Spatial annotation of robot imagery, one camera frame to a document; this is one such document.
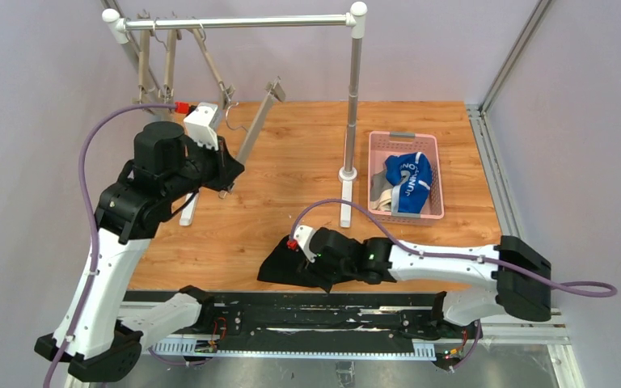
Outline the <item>beige hanger with black underwear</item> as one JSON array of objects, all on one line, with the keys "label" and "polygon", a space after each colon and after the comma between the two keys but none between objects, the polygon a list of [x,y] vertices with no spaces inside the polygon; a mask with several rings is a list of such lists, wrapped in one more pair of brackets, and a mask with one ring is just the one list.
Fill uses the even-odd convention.
[{"label": "beige hanger with black underwear", "polygon": [[226,127],[233,131],[238,129],[244,129],[247,133],[246,137],[243,140],[243,143],[239,147],[239,152],[235,157],[235,160],[237,162],[245,166],[254,148],[254,144],[256,143],[256,140],[258,139],[260,132],[264,127],[264,122],[266,121],[266,117],[269,111],[272,109],[272,106],[276,101],[285,101],[286,93],[281,85],[281,78],[279,76],[275,77],[265,87],[266,95],[261,100],[258,111],[251,125],[249,127],[244,127],[242,125],[238,127],[233,127],[229,123],[229,112],[232,107],[237,107],[239,105],[239,102],[234,103],[232,100],[232,96],[234,94],[234,88],[232,86],[224,86],[223,82],[219,82],[219,86],[221,88],[222,110],[224,112],[223,120]]}]

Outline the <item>black underwear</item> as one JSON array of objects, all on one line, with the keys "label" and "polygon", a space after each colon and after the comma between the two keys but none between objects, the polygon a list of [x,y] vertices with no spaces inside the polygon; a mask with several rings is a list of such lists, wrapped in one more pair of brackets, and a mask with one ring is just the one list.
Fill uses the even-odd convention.
[{"label": "black underwear", "polygon": [[322,289],[329,293],[334,285],[349,281],[337,272],[314,270],[299,249],[287,247],[289,237],[283,237],[260,265],[257,280],[279,285]]}]

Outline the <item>grey white underwear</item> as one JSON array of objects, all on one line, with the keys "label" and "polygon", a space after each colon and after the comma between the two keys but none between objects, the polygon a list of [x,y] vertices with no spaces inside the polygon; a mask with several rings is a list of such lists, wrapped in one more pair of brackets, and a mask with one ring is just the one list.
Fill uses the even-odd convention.
[{"label": "grey white underwear", "polygon": [[398,186],[387,179],[387,171],[383,170],[371,177],[369,207],[374,211],[393,212],[398,208],[395,194]]}]

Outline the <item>beige hanger with blue underwear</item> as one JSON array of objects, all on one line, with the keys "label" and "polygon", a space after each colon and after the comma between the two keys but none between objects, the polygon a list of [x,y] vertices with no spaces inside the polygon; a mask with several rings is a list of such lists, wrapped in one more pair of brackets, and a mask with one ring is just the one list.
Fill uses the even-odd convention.
[{"label": "beige hanger with blue underwear", "polygon": [[219,71],[212,54],[208,50],[206,46],[206,34],[203,27],[197,27],[192,29],[192,34],[195,37],[196,43],[201,51],[201,54],[205,60],[206,65],[208,66],[213,78],[218,86],[220,97],[218,100],[218,104],[221,109],[227,109],[232,104],[231,95],[234,91],[232,86],[227,86],[224,82],[224,79]]}]

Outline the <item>beige clip hanger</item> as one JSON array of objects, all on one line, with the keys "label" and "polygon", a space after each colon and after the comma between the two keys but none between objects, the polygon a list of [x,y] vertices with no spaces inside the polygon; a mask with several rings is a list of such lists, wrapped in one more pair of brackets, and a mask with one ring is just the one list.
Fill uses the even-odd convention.
[{"label": "beige clip hanger", "polygon": [[176,46],[177,42],[181,40],[182,35],[179,29],[171,29],[167,31],[166,39],[162,40],[158,37],[156,27],[154,27],[153,35],[154,38],[164,47],[165,51],[163,85],[160,88],[159,97],[164,103],[173,103]]}]

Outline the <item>blue underwear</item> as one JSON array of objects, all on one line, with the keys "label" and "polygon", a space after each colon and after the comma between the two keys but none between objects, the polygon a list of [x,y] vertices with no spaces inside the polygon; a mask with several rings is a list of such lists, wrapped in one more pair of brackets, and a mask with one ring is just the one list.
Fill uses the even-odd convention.
[{"label": "blue underwear", "polygon": [[391,210],[419,214],[429,198],[433,170],[424,153],[391,155],[385,161],[386,179],[392,185]]}]

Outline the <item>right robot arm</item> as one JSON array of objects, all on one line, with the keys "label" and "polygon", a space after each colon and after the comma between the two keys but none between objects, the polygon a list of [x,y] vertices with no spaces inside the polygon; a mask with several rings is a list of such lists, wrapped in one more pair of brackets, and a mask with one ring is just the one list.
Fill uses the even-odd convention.
[{"label": "right robot arm", "polygon": [[302,269],[325,291],[347,280],[370,285],[406,280],[466,284],[433,303],[433,318],[464,327],[506,313],[529,322],[551,318],[551,264],[520,238],[504,235],[497,245],[437,247],[389,238],[363,242],[327,228],[299,226],[292,246],[303,252]]}]

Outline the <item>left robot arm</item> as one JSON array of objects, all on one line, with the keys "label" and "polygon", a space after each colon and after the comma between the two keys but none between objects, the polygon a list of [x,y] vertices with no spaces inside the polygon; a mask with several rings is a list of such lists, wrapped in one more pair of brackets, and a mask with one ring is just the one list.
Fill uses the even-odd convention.
[{"label": "left robot arm", "polygon": [[158,228],[178,214],[174,203],[202,188],[225,190],[243,170],[222,136],[208,146],[175,122],[147,124],[133,140],[133,157],[99,197],[87,270],[59,327],[36,341],[36,353],[66,363],[81,382],[118,382],[167,336],[187,327],[209,330],[213,298],[192,285],[127,318],[120,305]]}]

